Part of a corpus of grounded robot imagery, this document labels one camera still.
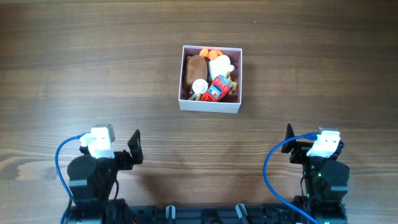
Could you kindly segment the white cat rattle drum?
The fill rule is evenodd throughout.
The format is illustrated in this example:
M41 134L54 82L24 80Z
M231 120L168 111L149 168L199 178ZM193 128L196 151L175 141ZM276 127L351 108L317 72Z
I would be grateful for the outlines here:
M188 100L200 101L201 96L207 91L208 82L204 79L197 79L193 82Z

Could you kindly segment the red toy fire truck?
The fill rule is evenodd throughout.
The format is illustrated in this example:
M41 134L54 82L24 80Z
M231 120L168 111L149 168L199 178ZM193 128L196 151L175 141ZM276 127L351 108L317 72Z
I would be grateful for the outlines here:
M226 77L218 75L207 91L201 96L201 101L219 102L232 89L233 84Z

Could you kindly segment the brown plush toy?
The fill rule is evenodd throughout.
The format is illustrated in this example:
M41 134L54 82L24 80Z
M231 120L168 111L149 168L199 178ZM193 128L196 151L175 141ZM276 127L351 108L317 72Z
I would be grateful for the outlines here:
M204 57L200 55L188 56L185 64L184 87L191 88L197 79L207 79L208 66Z

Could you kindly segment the white plush chicken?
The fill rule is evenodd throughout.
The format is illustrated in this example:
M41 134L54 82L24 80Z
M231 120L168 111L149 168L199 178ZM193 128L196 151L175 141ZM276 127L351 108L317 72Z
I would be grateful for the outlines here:
M230 58L220 50L209 50L208 48L201 49L199 56L209 59L209 81L213 81L217 76L221 75L232 83L233 87L229 91L231 95L237 89L238 84L232 81L231 78L231 72L234 71L235 67L231 63Z

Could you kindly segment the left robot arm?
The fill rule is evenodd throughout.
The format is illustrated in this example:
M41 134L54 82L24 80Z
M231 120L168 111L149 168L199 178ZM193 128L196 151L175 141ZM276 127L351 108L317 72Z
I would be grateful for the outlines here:
M65 140L79 139L80 157L67 167L69 184L64 186L69 202L61 223L139 223L124 199L109 198L113 187L119 192L118 172L142 164L141 134L137 129L127 142L129 150L113 151L111 126L95 126L90 132Z

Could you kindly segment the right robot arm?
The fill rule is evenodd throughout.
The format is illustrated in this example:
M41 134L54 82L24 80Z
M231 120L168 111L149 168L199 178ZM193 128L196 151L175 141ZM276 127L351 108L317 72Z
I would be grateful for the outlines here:
M348 192L349 167L337 161L344 146L333 128L320 128L314 142L295 139L282 146L290 162L303 168L300 184L305 191L294 197L293 204L318 223L348 222L342 200Z

